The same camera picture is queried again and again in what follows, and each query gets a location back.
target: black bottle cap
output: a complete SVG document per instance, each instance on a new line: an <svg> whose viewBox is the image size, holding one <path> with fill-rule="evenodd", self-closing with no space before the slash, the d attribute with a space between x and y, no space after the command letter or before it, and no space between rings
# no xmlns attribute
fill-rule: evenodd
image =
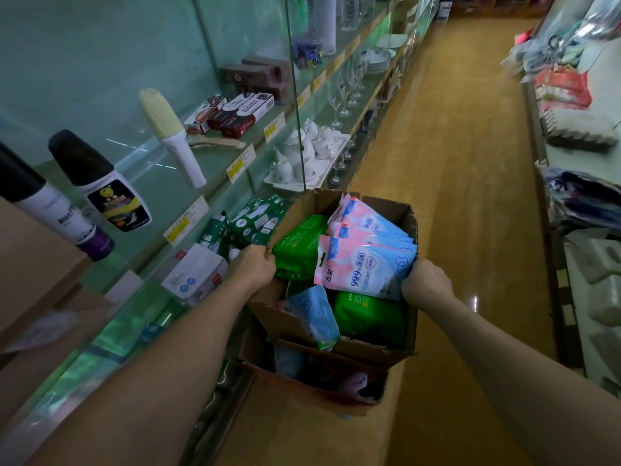
<svg viewBox="0 0 621 466"><path fill-rule="evenodd" d="M0 142L0 196L17 203L40 191L45 179Z"/></svg>
<svg viewBox="0 0 621 466"><path fill-rule="evenodd" d="M70 130L51 136L47 145L74 186L86 186L114 170L114 165Z"/></svg>

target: white tea set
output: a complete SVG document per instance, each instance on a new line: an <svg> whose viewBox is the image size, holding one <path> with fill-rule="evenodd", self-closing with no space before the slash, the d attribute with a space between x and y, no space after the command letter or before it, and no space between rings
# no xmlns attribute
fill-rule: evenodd
<svg viewBox="0 0 621 466"><path fill-rule="evenodd" d="M302 156L300 156L300 139ZM347 140L348 135L341 134L332 127L320 127L307 119L299 134L297 129L293 130L283 141L284 153L275 148L276 161L266 181L274 185L292 184L295 188L302 185L305 179L306 184L311 184L317 175L330 170L332 162Z"/></svg>

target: person's left arm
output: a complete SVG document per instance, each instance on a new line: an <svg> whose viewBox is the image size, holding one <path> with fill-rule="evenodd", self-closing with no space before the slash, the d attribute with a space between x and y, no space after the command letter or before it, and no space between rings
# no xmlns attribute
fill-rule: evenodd
<svg viewBox="0 0 621 466"><path fill-rule="evenodd" d="M104 382L28 464L177 464L215 387L237 315L275 271L265 247L242 251L201 305Z"/></svg>

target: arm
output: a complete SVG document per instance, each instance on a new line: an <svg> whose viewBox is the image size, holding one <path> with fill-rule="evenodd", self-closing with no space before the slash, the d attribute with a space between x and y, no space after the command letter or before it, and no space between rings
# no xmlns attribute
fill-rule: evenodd
<svg viewBox="0 0 621 466"><path fill-rule="evenodd" d="M533 460L621 464L619 400L470 311L429 260L414 264L402 289L445 332Z"/></svg>
<svg viewBox="0 0 621 466"><path fill-rule="evenodd" d="M275 271L265 247L251 245L241 252L225 281L103 383L30 464L177 464L215 387L237 315Z"/></svg>

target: person's left hand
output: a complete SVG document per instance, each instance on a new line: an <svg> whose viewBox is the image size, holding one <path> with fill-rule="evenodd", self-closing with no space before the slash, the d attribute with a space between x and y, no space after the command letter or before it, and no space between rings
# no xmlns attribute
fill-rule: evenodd
<svg viewBox="0 0 621 466"><path fill-rule="evenodd" d="M276 259L267 247L249 245L231 261L226 280L235 282L251 295L267 285L275 273Z"/></svg>

